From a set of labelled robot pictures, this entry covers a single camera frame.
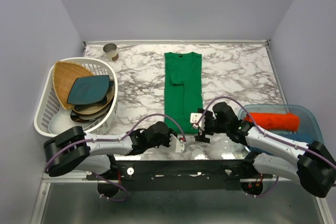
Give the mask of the green t shirt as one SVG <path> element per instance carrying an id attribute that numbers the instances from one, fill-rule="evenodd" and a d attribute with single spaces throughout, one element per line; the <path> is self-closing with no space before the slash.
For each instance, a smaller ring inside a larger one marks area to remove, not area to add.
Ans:
<path id="1" fill-rule="evenodd" d="M 190 123 L 190 115 L 203 107 L 202 55 L 195 52 L 166 52 L 164 56 L 164 114 L 178 125 L 167 118 L 164 122 L 178 134 L 196 134 L 197 130 Z"/>

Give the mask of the white table edge trim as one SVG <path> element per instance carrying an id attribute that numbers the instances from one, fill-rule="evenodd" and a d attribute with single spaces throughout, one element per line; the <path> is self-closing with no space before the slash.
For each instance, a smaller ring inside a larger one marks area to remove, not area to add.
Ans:
<path id="1" fill-rule="evenodd" d="M 109 40 L 109 41 L 85 41 L 85 45 L 105 45 L 113 43 L 116 45 L 157 45 L 157 44 L 184 44 L 184 45 L 208 45 L 208 44 L 253 44 L 268 46 L 268 40 Z"/>

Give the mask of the metal cup with cork base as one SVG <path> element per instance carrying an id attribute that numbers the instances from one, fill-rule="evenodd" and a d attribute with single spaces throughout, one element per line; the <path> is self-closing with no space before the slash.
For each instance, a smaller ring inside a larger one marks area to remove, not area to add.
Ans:
<path id="1" fill-rule="evenodd" d="M 103 52 L 109 61 L 117 61 L 119 59 L 119 51 L 116 44 L 108 43 L 104 45 Z"/>

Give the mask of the rolled blue t shirt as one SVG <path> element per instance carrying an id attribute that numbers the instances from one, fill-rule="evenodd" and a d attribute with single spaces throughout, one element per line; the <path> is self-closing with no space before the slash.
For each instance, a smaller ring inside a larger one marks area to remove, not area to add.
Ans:
<path id="1" fill-rule="evenodd" d="M 279 133 L 278 134 L 281 137 L 285 137 L 288 138 L 290 140 L 294 140 L 297 142 L 304 142 L 304 143 L 308 143 L 311 144 L 314 139 L 307 133 L 296 133 L 296 134 L 292 134 L 292 133 Z"/>

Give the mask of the aluminium rail frame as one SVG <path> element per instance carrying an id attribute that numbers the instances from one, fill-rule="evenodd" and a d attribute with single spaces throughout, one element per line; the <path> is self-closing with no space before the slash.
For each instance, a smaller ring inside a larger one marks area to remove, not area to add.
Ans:
<path id="1" fill-rule="evenodd" d="M 32 223 L 333 223 L 325 199 L 269 175 L 266 196 L 241 190 L 119 191 L 90 172 L 43 175 Z"/>

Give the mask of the rolled orange t shirt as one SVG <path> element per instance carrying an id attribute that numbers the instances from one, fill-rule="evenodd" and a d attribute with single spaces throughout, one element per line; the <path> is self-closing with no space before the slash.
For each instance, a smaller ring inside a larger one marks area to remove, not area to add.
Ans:
<path id="1" fill-rule="evenodd" d="M 280 130 L 296 132 L 300 126 L 300 118 L 292 113 L 277 114 L 277 113 L 256 113 L 250 112 L 243 120 L 252 122 L 251 117 L 255 120 L 257 125 L 265 130 Z"/>

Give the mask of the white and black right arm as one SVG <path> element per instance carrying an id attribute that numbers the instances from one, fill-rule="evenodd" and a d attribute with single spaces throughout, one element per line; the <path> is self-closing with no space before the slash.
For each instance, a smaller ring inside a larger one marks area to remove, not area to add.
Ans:
<path id="1" fill-rule="evenodd" d="M 310 194 L 324 198 L 335 186 L 335 160 L 318 141 L 298 142 L 261 127 L 247 113 L 249 121 L 239 119 L 231 106 L 220 102 L 212 111 L 198 109 L 190 116 L 197 129 L 197 141 L 209 142 L 207 135 L 226 134 L 235 143 L 255 148 L 243 160 L 242 173 L 249 178 L 257 174 L 283 177 L 300 184 Z"/>

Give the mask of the white plastic laundry basket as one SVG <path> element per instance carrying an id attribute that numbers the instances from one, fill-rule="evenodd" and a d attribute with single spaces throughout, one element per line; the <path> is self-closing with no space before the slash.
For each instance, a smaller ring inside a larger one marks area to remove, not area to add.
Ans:
<path id="1" fill-rule="evenodd" d="M 118 80 L 115 71 L 112 67 L 100 60 L 95 58 L 85 58 L 85 57 L 73 57 L 63 59 L 62 62 L 72 62 L 78 65 L 82 65 L 90 70 L 94 74 L 107 74 L 115 82 L 115 95 L 111 104 L 111 108 L 104 117 L 100 117 L 92 124 L 84 128 L 84 131 L 87 133 L 97 133 L 104 134 L 107 133 L 112 125 L 112 121 L 117 114 L 117 105 L 118 105 Z M 62 105 L 58 101 L 58 98 L 54 91 L 54 86 L 52 82 L 54 68 L 51 67 L 44 85 L 42 95 L 39 100 L 39 104 L 34 117 L 34 127 L 35 130 L 45 136 L 45 137 L 54 137 L 55 134 L 50 133 L 48 129 L 49 122 L 56 115 Z"/>

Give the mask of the dark teal plate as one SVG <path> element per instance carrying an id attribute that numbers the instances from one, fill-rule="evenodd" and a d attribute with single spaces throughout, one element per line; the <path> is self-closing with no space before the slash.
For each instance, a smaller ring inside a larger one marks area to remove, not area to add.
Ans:
<path id="1" fill-rule="evenodd" d="M 71 105 L 106 104 L 107 94 L 114 81 L 108 75 L 97 75 L 77 78 L 73 83 L 67 103 Z"/>

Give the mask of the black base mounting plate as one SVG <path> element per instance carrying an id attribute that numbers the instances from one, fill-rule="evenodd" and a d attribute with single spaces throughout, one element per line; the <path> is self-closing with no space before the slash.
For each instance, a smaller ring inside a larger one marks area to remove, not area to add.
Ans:
<path id="1" fill-rule="evenodd" d="M 241 190 L 241 183 L 261 179 L 242 159 L 112 161 L 105 179 L 121 182 L 128 191 Z"/>

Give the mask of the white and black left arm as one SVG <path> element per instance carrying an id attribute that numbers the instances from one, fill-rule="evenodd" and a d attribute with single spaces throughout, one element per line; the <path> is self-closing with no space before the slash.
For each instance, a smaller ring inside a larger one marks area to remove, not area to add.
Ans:
<path id="1" fill-rule="evenodd" d="M 172 140 L 176 139 L 177 133 L 164 122 L 130 131 L 124 136 L 94 135 L 74 126 L 44 143 L 45 173 L 58 177 L 78 169 L 112 179 L 117 170 L 109 156 L 140 155 L 151 148 L 171 147 Z"/>

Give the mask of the dark stacked bowls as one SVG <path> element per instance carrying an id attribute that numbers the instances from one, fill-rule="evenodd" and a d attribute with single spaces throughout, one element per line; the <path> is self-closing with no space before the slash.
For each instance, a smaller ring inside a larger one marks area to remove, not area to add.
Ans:
<path id="1" fill-rule="evenodd" d="M 115 95 L 115 88 L 111 88 L 105 98 L 104 103 L 93 103 L 88 105 L 75 105 L 70 112 L 70 118 L 77 123 L 95 121 L 105 115 L 111 108 Z"/>

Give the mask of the woven wicker tray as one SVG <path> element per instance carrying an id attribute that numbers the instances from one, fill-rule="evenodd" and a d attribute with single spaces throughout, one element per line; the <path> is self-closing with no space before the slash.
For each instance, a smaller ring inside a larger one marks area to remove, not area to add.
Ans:
<path id="1" fill-rule="evenodd" d="M 54 91 L 60 104 L 65 110 L 70 110 L 72 109 L 72 105 L 67 102 L 67 99 L 75 80 L 93 76 L 94 74 L 78 63 L 57 61 L 54 64 L 52 75 Z"/>

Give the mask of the white bowl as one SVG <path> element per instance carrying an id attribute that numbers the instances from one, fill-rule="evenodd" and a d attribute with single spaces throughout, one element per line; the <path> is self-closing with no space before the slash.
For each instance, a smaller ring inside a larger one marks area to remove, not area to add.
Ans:
<path id="1" fill-rule="evenodd" d="M 71 119 L 71 110 L 61 109 L 50 120 L 48 124 L 48 131 L 51 134 L 60 134 L 74 126 L 87 127 L 89 122 L 75 122 Z"/>

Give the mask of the clear blue plastic bin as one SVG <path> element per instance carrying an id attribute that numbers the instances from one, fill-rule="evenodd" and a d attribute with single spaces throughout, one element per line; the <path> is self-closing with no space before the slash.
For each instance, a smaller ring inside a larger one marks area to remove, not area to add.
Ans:
<path id="1" fill-rule="evenodd" d="M 284 104 L 252 104 L 245 106 L 247 111 L 256 112 L 256 113 L 277 113 L 277 114 L 286 114 L 292 113 L 297 115 L 300 118 L 300 126 L 298 131 L 280 131 L 280 130 L 271 130 L 274 134 L 279 133 L 307 133 L 309 134 L 314 141 L 323 143 L 322 133 L 320 131 L 319 125 L 317 123 L 314 115 L 306 108 L 299 105 L 284 105 Z"/>

